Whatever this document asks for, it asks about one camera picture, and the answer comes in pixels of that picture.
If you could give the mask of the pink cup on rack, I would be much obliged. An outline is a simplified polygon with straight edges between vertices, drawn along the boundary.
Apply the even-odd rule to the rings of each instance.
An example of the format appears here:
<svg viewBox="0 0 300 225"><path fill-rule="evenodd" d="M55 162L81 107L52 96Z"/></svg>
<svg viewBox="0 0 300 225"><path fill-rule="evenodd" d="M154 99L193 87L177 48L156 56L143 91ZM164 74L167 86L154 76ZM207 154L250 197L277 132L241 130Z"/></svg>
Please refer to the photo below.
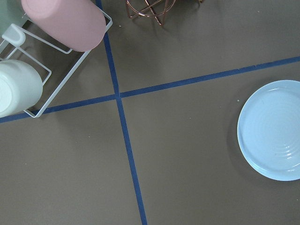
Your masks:
<svg viewBox="0 0 300 225"><path fill-rule="evenodd" d="M104 14L90 0L22 0L21 4L39 28L72 50L92 50L104 38Z"/></svg>

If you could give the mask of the light blue plate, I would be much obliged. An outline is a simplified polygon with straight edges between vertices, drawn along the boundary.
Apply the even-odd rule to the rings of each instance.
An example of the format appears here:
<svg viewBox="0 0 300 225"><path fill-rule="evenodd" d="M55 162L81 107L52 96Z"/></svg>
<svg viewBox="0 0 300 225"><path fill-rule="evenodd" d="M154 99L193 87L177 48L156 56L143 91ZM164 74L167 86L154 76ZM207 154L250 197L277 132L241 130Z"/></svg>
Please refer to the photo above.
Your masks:
<svg viewBox="0 0 300 225"><path fill-rule="evenodd" d="M255 171L273 180L298 180L300 83L280 80L256 90L240 112L237 138Z"/></svg>

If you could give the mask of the mint green cup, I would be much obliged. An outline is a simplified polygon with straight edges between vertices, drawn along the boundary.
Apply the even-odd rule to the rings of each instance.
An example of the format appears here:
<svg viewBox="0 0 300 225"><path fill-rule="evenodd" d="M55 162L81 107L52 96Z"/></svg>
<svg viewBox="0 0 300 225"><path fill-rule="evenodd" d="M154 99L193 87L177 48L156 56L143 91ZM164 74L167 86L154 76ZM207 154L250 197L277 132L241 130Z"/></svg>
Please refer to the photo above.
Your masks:
<svg viewBox="0 0 300 225"><path fill-rule="evenodd" d="M23 26L27 21L20 0L0 0L0 35L14 23Z"/></svg>

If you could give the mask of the white cup on rack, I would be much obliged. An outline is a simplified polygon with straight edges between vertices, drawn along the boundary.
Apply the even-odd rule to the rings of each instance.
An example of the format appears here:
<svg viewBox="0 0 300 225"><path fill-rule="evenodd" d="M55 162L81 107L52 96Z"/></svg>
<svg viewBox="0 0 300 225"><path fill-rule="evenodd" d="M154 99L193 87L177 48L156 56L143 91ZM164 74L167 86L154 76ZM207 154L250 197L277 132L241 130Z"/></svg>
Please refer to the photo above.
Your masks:
<svg viewBox="0 0 300 225"><path fill-rule="evenodd" d="M42 96L39 73L20 60L0 62L0 116L6 117L35 105Z"/></svg>

